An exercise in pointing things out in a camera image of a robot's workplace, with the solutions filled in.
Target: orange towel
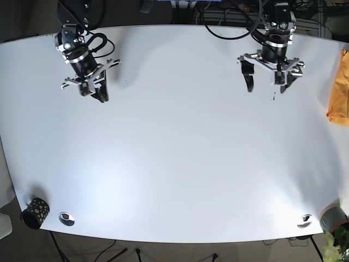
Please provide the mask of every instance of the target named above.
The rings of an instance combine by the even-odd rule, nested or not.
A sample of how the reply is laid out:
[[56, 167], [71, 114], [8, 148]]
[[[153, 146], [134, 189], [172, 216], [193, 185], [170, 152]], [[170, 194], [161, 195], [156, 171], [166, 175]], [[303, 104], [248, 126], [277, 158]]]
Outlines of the orange towel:
[[349, 52], [342, 50], [333, 83], [327, 117], [331, 123], [349, 127]]

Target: white table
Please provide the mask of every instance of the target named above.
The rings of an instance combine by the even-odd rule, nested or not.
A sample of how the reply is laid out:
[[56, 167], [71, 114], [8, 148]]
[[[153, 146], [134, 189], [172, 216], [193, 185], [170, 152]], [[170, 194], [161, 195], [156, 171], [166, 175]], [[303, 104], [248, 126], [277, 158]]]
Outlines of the white table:
[[[107, 72], [106, 104], [60, 89], [74, 73], [51, 35], [0, 45], [0, 135], [21, 208], [32, 195], [49, 203], [43, 229], [236, 242], [320, 233], [316, 216], [338, 197], [349, 211], [349, 129], [325, 116], [344, 43], [295, 35], [287, 56], [306, 68], [281, 95], [259, 67], [247, 92], [236, 61], [260, 48], [250, 37], [224, 41], [201, 26], [101, 31], [122, 61]], [[300, 229], [305, 214], [314, 222]]]

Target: plant leaf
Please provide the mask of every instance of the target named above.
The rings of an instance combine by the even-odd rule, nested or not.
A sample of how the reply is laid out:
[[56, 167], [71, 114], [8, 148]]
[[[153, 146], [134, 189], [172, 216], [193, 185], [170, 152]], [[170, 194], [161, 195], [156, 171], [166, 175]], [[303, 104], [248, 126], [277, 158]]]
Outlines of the plant leaf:
[[326, 231], [325, 239], [326, 239], [327, 245], [333, 246], [333, 244], [334, 244], [334, 237], [333, 237], [333, 235], [330, 232]]
[[343, 242], [346, 240], [347, 230], [344, 227], [337, 227], [334, 231], [334, 237], [339, 241]]
[[322, 248], [323, 261], [336, 262], [338, 260], [339, 252], [334, 246], [324, 246]]

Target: black patterned cup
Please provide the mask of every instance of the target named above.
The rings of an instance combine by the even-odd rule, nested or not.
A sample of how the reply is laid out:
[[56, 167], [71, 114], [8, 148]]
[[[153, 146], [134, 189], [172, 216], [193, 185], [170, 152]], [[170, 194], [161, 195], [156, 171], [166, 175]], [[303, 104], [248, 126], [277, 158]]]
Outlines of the black patterned cup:
[[39, 229], [49, 212], [49, 205], [44, 200], [34, 198], [21, 213], [21, 219], [31, 229]]

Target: metal grommet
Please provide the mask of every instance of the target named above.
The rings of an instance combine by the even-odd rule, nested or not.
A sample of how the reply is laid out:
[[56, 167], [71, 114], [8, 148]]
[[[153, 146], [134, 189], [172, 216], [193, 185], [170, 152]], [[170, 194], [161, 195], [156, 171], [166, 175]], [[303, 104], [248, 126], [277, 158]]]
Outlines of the metal grommet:
[[299, 223], [297, 224], [297, 226], [299, 228], [306, 228], [308, 227], [312, 222], [312, 216], [311, 215], [303, 215], [300, 219], [299, 219]]
[[75, 223], [74, 217], [65, 212], [59, 214], [59, 221], [61, 221], [63, 225], [66, 225], [68, 227], [71, 227]]

